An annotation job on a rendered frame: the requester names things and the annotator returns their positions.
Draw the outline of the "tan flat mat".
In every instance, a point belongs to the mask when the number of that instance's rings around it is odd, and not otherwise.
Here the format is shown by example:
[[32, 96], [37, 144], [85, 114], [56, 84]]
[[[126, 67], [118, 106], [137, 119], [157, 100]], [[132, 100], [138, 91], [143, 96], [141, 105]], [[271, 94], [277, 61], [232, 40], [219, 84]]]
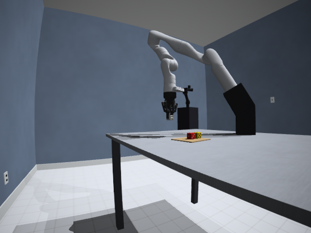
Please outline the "tan flat mat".
[[211, 139], [208, 139], [208, 138], [187, 139], [187, 137], [184, 137], [184, 138], [182, 137], [182, 138], [174, 138], [171, 140], [194, 143], [194, 142], [206, 141], [206, 140], [211, 140]]

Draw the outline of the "red die with white pips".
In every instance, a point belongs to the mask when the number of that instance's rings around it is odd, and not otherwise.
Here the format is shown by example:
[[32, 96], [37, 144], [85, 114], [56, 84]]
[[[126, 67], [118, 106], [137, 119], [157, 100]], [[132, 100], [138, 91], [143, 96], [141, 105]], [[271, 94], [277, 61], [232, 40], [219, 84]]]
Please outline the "red die with white pips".
[[187, 139], [195, 139], [195, 133], [187, 133]]

